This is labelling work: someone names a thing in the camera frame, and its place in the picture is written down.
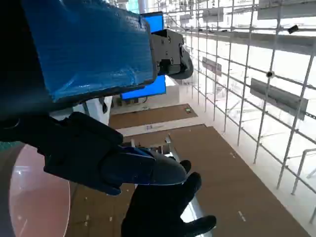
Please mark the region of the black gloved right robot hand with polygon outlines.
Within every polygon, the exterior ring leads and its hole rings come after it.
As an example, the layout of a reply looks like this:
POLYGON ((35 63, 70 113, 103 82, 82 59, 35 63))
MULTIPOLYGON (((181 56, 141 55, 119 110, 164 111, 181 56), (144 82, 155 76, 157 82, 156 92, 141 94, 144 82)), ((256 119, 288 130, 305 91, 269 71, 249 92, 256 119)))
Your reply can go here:
POLYGON ((188 223, 181 219, 185 208, 202 185, 201 176, 191 173, 191 162, 183 160, 188 178, 172 186, 143 186, 135 189, 121 225, 123 237, 196 237, 212 230, 217 219, 204 216, 188 223))

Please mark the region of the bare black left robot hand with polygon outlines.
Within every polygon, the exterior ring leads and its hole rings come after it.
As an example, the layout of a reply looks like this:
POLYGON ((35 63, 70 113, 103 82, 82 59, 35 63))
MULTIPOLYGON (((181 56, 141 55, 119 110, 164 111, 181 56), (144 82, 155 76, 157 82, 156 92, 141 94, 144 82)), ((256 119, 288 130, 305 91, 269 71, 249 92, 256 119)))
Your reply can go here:
POLYGON ((0 3, 0 139, 31 145, 44 171, 116 196, 124 183, 176 185, 175 160, 124 146, 116 130, 81 112, 51 112, 193 73, 183 36, 151 32, 139 14, 100 0, 0 3))

